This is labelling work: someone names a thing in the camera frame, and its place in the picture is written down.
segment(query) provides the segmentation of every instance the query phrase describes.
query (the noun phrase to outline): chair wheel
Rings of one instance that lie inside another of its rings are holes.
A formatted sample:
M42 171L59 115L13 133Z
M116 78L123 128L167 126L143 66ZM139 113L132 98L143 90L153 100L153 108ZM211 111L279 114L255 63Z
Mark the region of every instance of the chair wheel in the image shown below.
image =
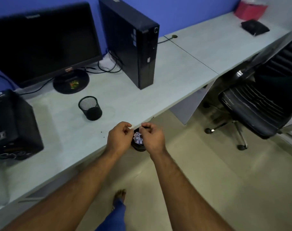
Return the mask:
M208 102L204 102L204 103L202 104L202 106L203 106L205 109L210 108L210 105L209 105Z
M237 145L237 149L240 151L244 151L245 149L247 149L247 147L244 145Z
M212 133L213 133L212 130L211 130L210 128L206 128L206 129L204 130L204 132L205 132L206 134L212 134Z

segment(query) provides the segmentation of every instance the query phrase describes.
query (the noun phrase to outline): desk seam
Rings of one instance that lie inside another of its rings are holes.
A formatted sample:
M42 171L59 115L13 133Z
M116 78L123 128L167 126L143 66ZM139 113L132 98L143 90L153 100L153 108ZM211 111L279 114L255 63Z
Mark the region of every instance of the desk seam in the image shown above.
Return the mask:
M213 72L219 74L218 72L214 71L213 69L211 69L209 66L207 66L205 63L201 62L200 60L198 60L196 57L194 57L197 61L199 61L200 63L202 63L203 65L205 65L206 67L208 67L210 70L212 70Z

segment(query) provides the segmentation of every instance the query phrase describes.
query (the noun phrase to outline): person's left hand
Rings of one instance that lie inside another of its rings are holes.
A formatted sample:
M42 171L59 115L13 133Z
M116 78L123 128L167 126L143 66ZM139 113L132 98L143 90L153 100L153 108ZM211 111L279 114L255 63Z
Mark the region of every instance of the person's left hand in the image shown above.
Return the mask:
M120 122L110 130L107 137L106 151L123 155L130 147L134 130L128 122Z

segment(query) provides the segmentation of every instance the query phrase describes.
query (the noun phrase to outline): hand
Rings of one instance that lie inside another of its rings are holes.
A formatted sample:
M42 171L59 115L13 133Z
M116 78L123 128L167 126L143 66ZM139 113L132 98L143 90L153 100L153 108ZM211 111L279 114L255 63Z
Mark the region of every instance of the hand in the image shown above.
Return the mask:
M130 147L134 130L128 122L120 122L108 133L106 151L123 155Z
M150 156L160 154L166 151L165 147L165 137L163 131L152 123L142 123L139 129L143 137L143 144L146 150L149 152Z

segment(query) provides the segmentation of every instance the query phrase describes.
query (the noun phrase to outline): forearm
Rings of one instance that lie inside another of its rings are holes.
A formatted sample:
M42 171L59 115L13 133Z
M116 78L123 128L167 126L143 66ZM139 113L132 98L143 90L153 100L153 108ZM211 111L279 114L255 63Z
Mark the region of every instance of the forearm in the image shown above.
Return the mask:
M174 231L232 230L202 198L167 151L152 156Z
M117 153L104 152L83 172L19 216L4 230L75 230L118 159Z

